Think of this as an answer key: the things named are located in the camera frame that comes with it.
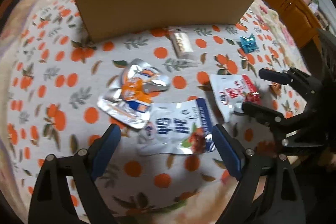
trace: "food image on package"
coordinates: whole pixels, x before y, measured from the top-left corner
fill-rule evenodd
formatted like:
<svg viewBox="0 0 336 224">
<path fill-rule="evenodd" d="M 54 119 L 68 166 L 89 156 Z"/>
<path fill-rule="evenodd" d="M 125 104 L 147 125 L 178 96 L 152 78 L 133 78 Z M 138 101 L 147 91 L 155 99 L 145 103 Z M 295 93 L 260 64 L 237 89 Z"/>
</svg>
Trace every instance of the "food image on package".
<svg viewBox="0 0 336 224">
<path fill-rule="evenodd" d="M 203 98 L 183 103 L 153 103 L 147 126 L 139 132 L 140 155 L 189 155 L 215 150 L 212 123 Z"/>
</svg>

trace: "leaf print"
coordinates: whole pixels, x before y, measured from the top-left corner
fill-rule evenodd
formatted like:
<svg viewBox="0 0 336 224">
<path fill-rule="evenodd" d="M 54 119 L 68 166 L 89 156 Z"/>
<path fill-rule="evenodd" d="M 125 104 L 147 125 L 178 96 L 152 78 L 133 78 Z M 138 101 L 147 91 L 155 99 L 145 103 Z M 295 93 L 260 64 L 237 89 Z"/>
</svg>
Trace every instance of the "leaf print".
<svg viewBox="0 0 336 224">
<path fill-rule="evenodd" d="M 75 154 L 78 150 L 78 141 L 75 134 L 70 136 L 70 149 L 72 154 Z"/>
<path fill-rule="evenodd" d="M 202 64 L 205 63 L 206 56 L 207 56 L 207 53 L 206 53 L 206 52 L 203 53 L 203 54 L 201 54 L 201 57 L 200 57 L 199 59 L 200 59 L 200 61 L 201 61 Z"/>
<path fill-rule="evenodd" d="M 29 118 L 28 112 L 26 112 L 26 111 L 20 112 L 19 123 L 20 124 L 25 124 L 26 122 L 28 122 L 28 118 Z"/>
<path fill-rule="evenodd" d="M 127 61 L 125 60 L 119 60 L 119 61 L 112 60 L 112 62 L 117 68 L 120 68 L 120 69 L 124 69 L 128 65 Z"/>
<path fill-rule="evenodd" d="M 139 46 L 145 46 L 148 45 L 146 42 L 148 42 L 148 38 L 143 39 L 142 37 L 137 37 L 137 38 L 130 38 L 126 42 L 124 42 L 125 46 L 127 49 L 131 49 L 131 46 L 133 48 L 139 48 Z"/>
<path fill-rule="evenodd" d="M 242 60 L 241 60 L 241 67 L 242 67 L 243 69 L 246 69 L 246 67 L 247 67 L 247 60 L 246 60 L 246 59 L 242 59 Z"/>
<path fill-rule="evenodd" d="M 226 166 L 224 164 L 224 162 L 222 160 L 216 160 L 216 159 L 213 159 L 213 161 L 216 163 L 216 165 L 222 169 L 226 169 Z"/>
<path fill-rule="evenodd" d="M 166 67 L 167 71 L 172 72 L 173 69 L 176 71 L 181 71 L 181 69 L 192 67 L 192 64 L 184 60 L 176 60 L 173 58 L 168 58 L 163 65 Z"/>
<path fill-rule="evenodd" d="M 46 81 L 47 79 L 51 80 L 53 77 L 58 75 L 59 71 L 60 71 L 60 68 L 57 68 L 57 67 L 52 67 L 52 68 L 46 69 L 46 71 L 43 74 L 44 81 Z"/>
<path fill-rule="evenodd" d="M 34 111 L 34 115 L 35 117 L 37 117 L 40 113 L 40 108 L 41 108 L 42 104 L 39 104 L 37 105 L 37 107 L 35 108 L 35 111 Z"/>
<path fill-rule="evenodd" d="M 207 37 L 208 35 L 212 35 L 212 30 L 207 30 L 206 28 L 201 28 L 198 27 L 196 29 L 194 29 L 195 32 L 197 32 L 197 34 L 201 37 L 202 35 L 204 35 L 205 37 Z"/>
<path fill-rule="evenodd" d="M 227 38 L 225 38 L 225 40 L 226 40 L 227 43 L 229 43 L 230 45 L 234 45 L 234 44 L 235 44 L 231 39 L 227 39 Z"/>
<path fill-rule="evenodd" d="M 144 193 L 138 193 L 136 200 L 138 201 L 139 207 L 141 209 L 148 206 L 148 197 Z"/>
<path fill-rule="evenodd" d="M 174 158 L 175 158 L 175 155 L 174 154 L 169 154 L 168 155 L 168 158 L 167 158 L 167 161 L 166 161 L 166 166 L 168 167 L 168 169 L 170 169 L 174 163 Z"/>
<path fill-rule="evenodd" d="M 23 172 L 25 172 L 26 173 L 26 175 L 28 175 L 28 176 L 30 176 L 30 177 L 32 177 L 33 175 L 28 171 L 28 170 L 25 170 L 25 169 L 22 169 L 23 170 Z"/>
<path fill-rule="evenodd" d="M 216 178 L 215 177 L 212 177 L 212 176 L 208 176 L 208 175 L 204 175 L 204 174 L 201 174 L 201 177 L 202 177 L 202 179 L 204 180 L 204 181 L 214 181 L 214 180 L 216 180 Z"/>
<path fill-rule="evenodd" d="M 113 199 L 119 204 L 119 206 L 125 208 L 125 209 L 135 209 L 137 205 L 134 202 L 127 202 L 124 200 L 121 200 L 117 198 L 116 196 L 113 196 Z"/>
<path fill-rule="evenodd" d="M 106 83 L 106 87 L 108 88 L 111 84 L 112 84 L 112 82 L 115 80 L 115 78 L 117 78 L 119 75 L 114 75 L 114 76 L 112 76 L 108 81 L 107 81 L 107 83 Z"/>
<path fill-rule="evenodd" d="M 236 122 L 235 125 L 233 126 L 233 137 L 236 138 L 238 137 L 238 129 L 237 129 L 238 123 Z"/>
<path fill-rule="evenodd" d="M 99 65 L 102 63 L 103 61 L 102 60 L 98 60 L 95 62 L 95 64 L 92 66 L 91 68 L 91 75 L 95 75 L 97 70 L 98 70 L 98 67 Z"/>
<path fill-rule="evenodd" d="M 253 71 L 254 75 L 255 75 L 256 77 L 258 77 L 257 72 L 255 71 L 254 66 L 253 66 L 251 63 L 248 63 L 247 66 L 248 66 L 247 70 L 250 70 L 250 69 L 251 69 L 251 71 Z"/>
<path fill-rule="evenodd" d="M 87 99 L 89 99 L 91 97 L 91 87 L 87 87 L 86 89 L 80 88 L 79 91 L 73 93 L 70 96 L 70 104 L 72 105 L 72 107 L 74 109 L 78 109 L 78 105 L 76 103 L 78 103 L 79 105 L 85 105 Z"/>
<path fill-rule="evenodd" d="M 211 86 L 208 85 L 199 85 L 198 88 L 203 91 L 212 91 Z"/>
</svg>

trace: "metal screw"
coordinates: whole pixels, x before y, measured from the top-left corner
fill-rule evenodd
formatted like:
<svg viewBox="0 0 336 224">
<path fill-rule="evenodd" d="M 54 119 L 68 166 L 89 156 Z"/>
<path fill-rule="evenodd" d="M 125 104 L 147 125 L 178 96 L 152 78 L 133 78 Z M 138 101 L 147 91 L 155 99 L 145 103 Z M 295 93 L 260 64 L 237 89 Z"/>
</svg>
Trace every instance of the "metal screw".
<svg viewBox="0 0 336 224">
<path fill-rule="evenodd" d="M 81 149 L 81 150 L 78 151 L 78 154 L 80 156 L 85 156 L 87 154 L 87 150 L 86 149 Z"/>
<path fill-rule="evenodd" d="M 55 158 L 55 156 L 52 155 L 52 154 L 50 154 L 50 155 L 48 155 L 45 159 L 46 159 L 47 161 L 52 161 L 54 158 Z"/>
<path fill-rule="evenodd" d="M 288 141 L 287 139 L 283 139 L 283 140 L 281 141 L 281 143 L 282 143 L 283 146 L 287 146 L 288 143 L 289 143 L 289 141 Z"/>
<path fill-rule="evenodd" d="M 254 151 L 253 151 L 253 149 L 251 149 L 251 148 L 246 149 L 245 152 L 246 152 L 249 156 L 253 156 L 253 155 L 254 155 Z"/>
<path fill-rule="evenodd" d="M 285 154 L 280 154 L 279 159 L 285 161 L 287 159 L 287 156 Z"/>
</svg>

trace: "wrapper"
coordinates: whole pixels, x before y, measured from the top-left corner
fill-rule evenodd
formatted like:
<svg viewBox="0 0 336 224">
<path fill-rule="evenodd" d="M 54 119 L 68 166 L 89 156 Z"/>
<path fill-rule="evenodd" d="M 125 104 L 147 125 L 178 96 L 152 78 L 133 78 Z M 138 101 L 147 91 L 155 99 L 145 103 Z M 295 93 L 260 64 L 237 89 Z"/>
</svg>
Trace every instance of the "wrapper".
<svg viewBox="0 0 336 224">
<path fill-rule="evenodd" d="M 169 87 L 167 75 L 141 59 L 134 59 L 109 90 L 99 96 L 97 106 L 132 128 L 141 129 L 150 118 L 150 93 Z"/>
<path fill-rule="evenodd" d="M 189 155 L 216 149 L 212 123 L 203 98 L 177 104 L 153 103 L 150 121 L 140 131 L 140 155 L 171 153 Z"/>
</svg>

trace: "bedsheet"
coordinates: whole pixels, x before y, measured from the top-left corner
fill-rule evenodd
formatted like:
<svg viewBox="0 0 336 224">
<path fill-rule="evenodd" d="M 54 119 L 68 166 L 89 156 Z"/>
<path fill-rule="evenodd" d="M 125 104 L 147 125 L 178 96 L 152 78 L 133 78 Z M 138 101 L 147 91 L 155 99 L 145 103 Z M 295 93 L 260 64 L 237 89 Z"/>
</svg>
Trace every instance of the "bedsheet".
<svg viewBox="0 0 336 224">
<path fill-rule="evenodd" d="M 237 184 L 218 152 L 140 157 L 135 150 L 137 132 L 98 110 L 98 95 L 128 62 L 142 56 L 172 79 L 170 90 L 152 94 L 154 102 L 203 97 L 212 123 L 223 123 L 211 99 L 209 75 L 246 74 L 260 90 L 264 105 L 291 117 L 302 112 L 305 101 L 288 86 L 282 87 L 280 96 L 272 95 L 270 82 L 257 72 L 306 68 L 277 13 L 261 0 L 255 0 L 236 25 L 184 28 L 199 56 L 198 67 L 179 67 L 165 28 L 94 44 L 75 0 L 19 3 L 0 38 L 0 94 L 6 102 L 1 109 L 0 189 L 24 222 L 46 155 L 69 156 L 87 148 L 114 122 L 122 129 L 122 139 L 96 185 L 118 221 L 215 223 Z M 252 33 L 259 50 L 245 54 L 237 42 Z M 272 152 L 271 133 L 255 121 L 233 115 L 224 126 L 246 148 Z M 87 220 L 75 184 L 70 179 L 68 183 L 78 215 Z M 263 184 L 262 178 L 256 196 Z M 10 185 L 8 193 L 4 185 Z"/>
</svg>

